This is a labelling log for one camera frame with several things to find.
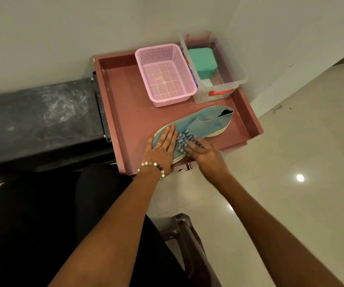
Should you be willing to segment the person's right hand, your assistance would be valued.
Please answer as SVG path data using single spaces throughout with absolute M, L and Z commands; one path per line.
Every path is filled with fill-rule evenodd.
M 208 154 L 191 156 L 191 158 L 197 162 L 199 170 L 213 186 L 219 187 L 232 179 L 232 175 L 229 172 L 220 151 L 214 145 L 209 143 Z

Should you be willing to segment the person's left hand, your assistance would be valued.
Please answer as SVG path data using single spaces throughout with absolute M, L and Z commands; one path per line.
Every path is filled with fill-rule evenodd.
M 175 130 L 171 144 L 169 147 L 164 147 L 164 131 L 155 147 L 152 147 L 152 141 L 154 137 L 151 136 L 149 138 L 140 166 L 140 171 L 142 169 L 158 169 L 161 174 L 159 177 L 160 180 L 167 177 L 172 172 L 173 153 L 178 137 L 178 132 Z

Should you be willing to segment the blue shoelace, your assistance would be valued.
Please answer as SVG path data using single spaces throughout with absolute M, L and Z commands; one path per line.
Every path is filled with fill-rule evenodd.
M 188 147 L 187 142 L 193 142 L 195 145 L 203 148 L 203 146 L 195 140 L 195 137 L 190 132 L 190 130 L 184 129 L 179 133 L 176 140 L 176 150 L 178 154 L 182 154 L 183 156 L 189 156 L 189 154 L 185 150 Z

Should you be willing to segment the blue knit shoe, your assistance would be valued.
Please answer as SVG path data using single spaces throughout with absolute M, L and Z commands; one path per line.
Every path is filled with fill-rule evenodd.
M 231 107 L 211 106 L 167 124 L 159 131 L 164 131 L 167 126 L 174 124 L 178 134 L 184 129 L 189 129 L 194 137 L 201 139 L 213 137 L 220 135 L 227 129 L 233 114 L 234 110 Z M 178 154 L 175 146 L 173 164 L 179 162 L 184 157 L 187 156 Z

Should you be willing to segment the person's right forearm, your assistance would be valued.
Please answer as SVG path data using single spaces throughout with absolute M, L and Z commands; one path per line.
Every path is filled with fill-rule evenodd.
M 344 287 L 230 173 L 215 175 L 210 182 L 231 205 L 276 287 Z

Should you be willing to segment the person's left forearm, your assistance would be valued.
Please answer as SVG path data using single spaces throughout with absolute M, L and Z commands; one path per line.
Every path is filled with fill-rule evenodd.
M 48 287 L 128 287 L 150 200 L 164 171 L 143 166 Z

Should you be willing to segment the reddish brown tray table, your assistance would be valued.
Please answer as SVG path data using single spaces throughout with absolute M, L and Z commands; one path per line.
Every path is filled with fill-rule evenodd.
M 245 146 L 263 133 L 241 87 L 230 97 L 213 102 L 197 104 L 191 97 L 178 104 L 155 107 L 147 95 L 134 50 L 94 55 L 93 61 L 120 173 L 137 173 L 150 136 L 160 128 L 209 106 L 234 110 L 225 132 L 208 138 L 222 152 Z

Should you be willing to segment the pink plastic basket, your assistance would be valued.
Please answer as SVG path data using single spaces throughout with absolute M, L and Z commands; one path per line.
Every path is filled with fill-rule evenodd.
M 198 86 L 177 44 L 139 48 L 135 58 L 155 107 L 187 101 L 197 92 Z

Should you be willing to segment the teal green box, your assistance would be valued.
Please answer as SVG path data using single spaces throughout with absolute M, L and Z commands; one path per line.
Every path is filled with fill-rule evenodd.
M 201 80 L 213 77 L 217 70 L 217 61 L 211 48 L 203 47 L 189 49 L 188 54 Z

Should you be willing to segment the clear plastic storage box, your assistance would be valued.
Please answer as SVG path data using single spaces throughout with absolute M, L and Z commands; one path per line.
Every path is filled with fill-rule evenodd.
M 184 33 L 179 36 L 180 44 L 184 47 L 189 64 L 194 72 L 199 88 L 193 95 L 197 104 L 224 99 L 235 92 L 238 87 L 247 82 L 247 76 L 239 62 L 236 51 L 225 33 L 215 31 Z M 217 61 L 217 70 L 212 78 L 201 80 L 198 76 L 189 49 L 209 47 L 213 50 Z

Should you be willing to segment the brown plastic chair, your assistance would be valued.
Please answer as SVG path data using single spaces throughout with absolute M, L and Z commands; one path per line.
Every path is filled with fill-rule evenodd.
M 173 217 L 154 218 L 152 221 L 165 242 L 177 240 L 185 274 L 193 287 L 222 287 L 188 215 L 179 213 Z

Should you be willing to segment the black bench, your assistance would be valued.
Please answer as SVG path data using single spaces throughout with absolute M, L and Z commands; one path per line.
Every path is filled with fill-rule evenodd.
M 115 162 L 91 78 L 0 94 L 0 183 Z

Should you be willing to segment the person's black trousers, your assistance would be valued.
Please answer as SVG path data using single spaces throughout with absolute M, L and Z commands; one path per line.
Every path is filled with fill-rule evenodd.
M 113 165 L 26 175 L 0 186 L 0 287 L 48 287 L 134 179 Z M 146 215 L 128 287 L 191 287 Z

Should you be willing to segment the black metal hinge bracket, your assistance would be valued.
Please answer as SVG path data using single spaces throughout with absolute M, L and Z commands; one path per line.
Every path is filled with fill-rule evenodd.
M 103 128 L 103 137 L 108 143 L 111 143 L 112 138 L 111 138 L 108 123 L 107 123 L 106 113 L 105 113 L 103 100 L 102 100 L 102 94 L 100 91 L 96 71 L 93 71 L 91 81 L 92 81 L 93 91 L 95 93 L 95 97 L 96 97 L 96 101 L 97 101 L 97 105 L 98 105 L 98 111 L 99 111 L 99 115 L 100 115 L 100 120 L 101 120 L 101 124 L 102 124 L 102 128 Z

